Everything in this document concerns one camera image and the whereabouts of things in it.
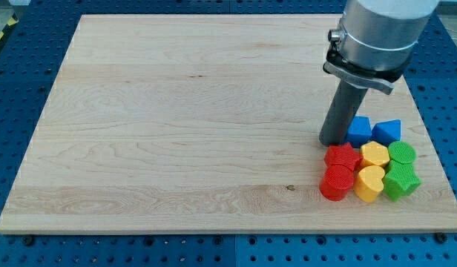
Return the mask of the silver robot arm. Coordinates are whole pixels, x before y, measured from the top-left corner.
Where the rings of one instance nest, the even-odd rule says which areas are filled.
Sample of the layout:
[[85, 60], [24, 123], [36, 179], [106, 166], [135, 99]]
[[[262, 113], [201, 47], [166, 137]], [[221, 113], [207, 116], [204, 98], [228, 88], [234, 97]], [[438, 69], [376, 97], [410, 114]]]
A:
[[391, 94], [439, 0], [348, 0], [328, 32], [323, 70], [358, 89]]

